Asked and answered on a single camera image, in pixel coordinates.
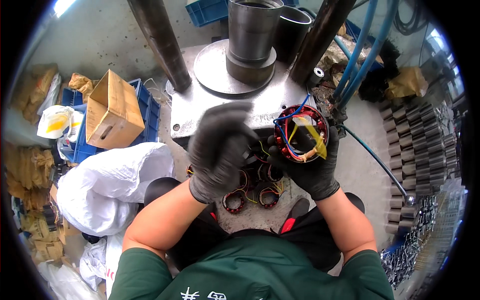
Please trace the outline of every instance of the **metal parts pile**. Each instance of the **metal parts pile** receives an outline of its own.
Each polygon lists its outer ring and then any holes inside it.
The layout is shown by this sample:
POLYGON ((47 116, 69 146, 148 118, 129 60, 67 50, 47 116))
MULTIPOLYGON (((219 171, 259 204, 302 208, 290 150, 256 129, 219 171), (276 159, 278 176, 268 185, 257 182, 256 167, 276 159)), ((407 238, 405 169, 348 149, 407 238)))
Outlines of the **metal parts pile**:
MULTIPOLYGON (((456 139, 446 128, 440 109, 431 104, 401 105, 380 111, 389 142, 390 168, 412 196, 437 192, 447 175, 458 168, 456 139)), ((400 190, 392 183, 386 231, 396 234, 415 225, 417 210, 404 207, 400 190)))
POLYGON ((397 289, 400 283, 410 279, 419 252, 423 249, 434 229, 438 202, 436 196, 423 196, 418 217, 405 237, 380 252, 382 267, 390 285, 397 289))

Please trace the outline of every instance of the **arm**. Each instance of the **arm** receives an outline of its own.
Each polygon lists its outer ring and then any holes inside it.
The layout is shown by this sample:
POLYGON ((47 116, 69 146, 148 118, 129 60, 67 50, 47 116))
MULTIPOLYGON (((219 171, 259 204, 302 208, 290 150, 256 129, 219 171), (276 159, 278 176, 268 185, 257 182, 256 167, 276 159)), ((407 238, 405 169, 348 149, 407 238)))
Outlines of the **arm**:
POLYGON ((372 225, 342 189, 316 204, 345 262, 362 250, 377 251, 372 225))
POLYGON ((272 145, 268 162, 283 169, 292 180, 308 192, 316 202, 325 218, 335 244, 344 255, 346 262, 354 254, 372 249, 376 251, 373 228, 365 217, 348 200, 334 178, 336 156, 338 152, 338 135, 335 127, 330 127, 330 142, 327 146, 327 158, 318 157, 306 164, 292 162, 284 158, 275 146, 273 137, 268 139, 272 145))
POLYGON ((203 115, 188 151, 194 175, 146 206, 128 227, 123 251, 144 248, 165 259, 207 204, 221 201, 238 185, 248 139, 258 139, 245 125, 249 102, 210 108, 203 115))
POLYGON ((165 251, 180 240, 206 207, 190 193, 189 181, 156 199, 135 217, 123 238, 122 251, 144 248, 165 259, 165 251))

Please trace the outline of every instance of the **fluorescent light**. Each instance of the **fluorescent light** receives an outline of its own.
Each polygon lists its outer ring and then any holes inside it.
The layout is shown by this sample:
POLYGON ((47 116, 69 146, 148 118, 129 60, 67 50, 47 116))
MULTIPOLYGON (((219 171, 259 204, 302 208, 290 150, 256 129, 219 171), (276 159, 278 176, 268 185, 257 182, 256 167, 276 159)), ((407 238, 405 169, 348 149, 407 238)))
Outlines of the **fluorescent light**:
POLYGON ((53 10, 57 15, 57 18, 60 16, 75 2, 75 0, 57 0, 53 6, 53 10))

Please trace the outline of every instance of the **gloved hand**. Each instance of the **gloved hand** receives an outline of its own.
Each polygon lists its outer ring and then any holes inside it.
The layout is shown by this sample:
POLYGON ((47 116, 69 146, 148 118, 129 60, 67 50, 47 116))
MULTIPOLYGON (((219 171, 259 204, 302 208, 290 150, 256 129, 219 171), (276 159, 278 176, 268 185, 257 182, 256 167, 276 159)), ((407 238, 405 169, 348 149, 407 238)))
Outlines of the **gloved hand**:
POLYGON ((249 102, 226 103, 210 108, 200 120, 188 145, 194 171, 189 187, 199 202, 221 201, 239 185, 248 139, 259 139, 244 123, 250 109, 249 102))
POLYGON ((268 138, 270 156, 267 161, 284 170, 315 201, 330 197, 340 188, 340 184, 334 178, 338 151, 338 134, 335 126, 330 127, 329 134, 327 159, 318 157, 308 163, 296 163, 286 159, 276 146, 275 138, 273 136, 268 138))

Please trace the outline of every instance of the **metal column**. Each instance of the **metal column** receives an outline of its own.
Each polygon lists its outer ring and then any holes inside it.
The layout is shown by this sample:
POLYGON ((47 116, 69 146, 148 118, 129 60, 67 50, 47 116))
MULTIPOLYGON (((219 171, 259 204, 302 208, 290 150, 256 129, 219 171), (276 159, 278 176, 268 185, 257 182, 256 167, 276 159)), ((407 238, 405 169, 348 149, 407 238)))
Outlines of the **metal column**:
POLYGON ((181 55, 163 0, 128 0, 128 4, 173 88, 183 92, 190 86, 192 79, 181 55))
POLYGON ((313 27, 305 37, 290 77, 303 84, 320 61, 337 31, 347 19, 355 0, 324 0, 313 27))

